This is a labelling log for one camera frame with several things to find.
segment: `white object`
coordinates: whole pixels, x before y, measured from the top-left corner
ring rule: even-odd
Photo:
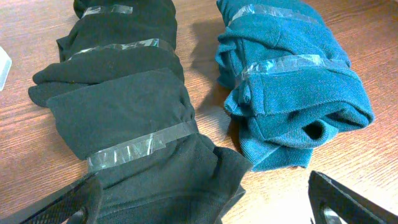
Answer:
[[[4,88],[6,84],[6,79],[8,72],[11,68],[11,58],[8,57],[7,53],[0,47],[0,91]]]

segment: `wooden table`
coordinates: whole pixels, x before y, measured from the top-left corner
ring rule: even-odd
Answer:
[[[86,172],[55,130],[50,110],[27,94],[32,75],[58,62],[55,39],[78,20],[72,0],[0,2],[0,45],[12,58],[0,92],[0,218]],[[376,122],[339,134],[315,149],[308,169],[250,172],[246,195],[225,223],[309,223],[308,177],[319,170],[373,202],[398,213],[398,4],[386,0],[308,0],[348,52],[371,99]],[[222,109],[228,91],[216,83],[217,36],[224,31],[215,0],[175,0],[176,54],[197,111],[199,129],[220,146],[237,148],[238,127]]]

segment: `teal garment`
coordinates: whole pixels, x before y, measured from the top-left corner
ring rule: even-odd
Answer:
[[[224,106],[239,120],[254,171],[306,167],[314,147],[374,120],[360,78],[316,10],[296,0],[217,6],[226,25],[218,81],[233,89]],[[235,16],[243,7],[249,13]]]

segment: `fabric bundle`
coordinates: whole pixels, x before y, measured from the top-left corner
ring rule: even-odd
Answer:
[[[299,0],[218,0],[226,30],[216,61],[224,107],[254,171],[308,166],[314,147],[374,115],[346,52]]]
[[[98,172],[98,223],[221,223],[251,163],[198,132],[171,1],[78,1],[60,63],[29,96]]]

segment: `wood grain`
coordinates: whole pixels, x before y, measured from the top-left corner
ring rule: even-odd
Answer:
[[[0,218],[79,179],[86,172],[55,130],[48,109],[34,105],[32,75],[58,62],[55,39],[77,17],[72,0],[0,2],[0,45],[12,58],[0,92]],[[398,4],[388,0],[308,0],[347,51],[371,99],[376,122],[339,134],[315,150],[308,169],[250,172],[247,194],[225,223],[309,223],[308,177],[322,171],[398,213]],[[229,91],[216,83],[214,55],[224,25],[215,0],[175,0],[176,54],[197,111],[199,129],[220,146],[239,149],[238,127],[222,109]]]

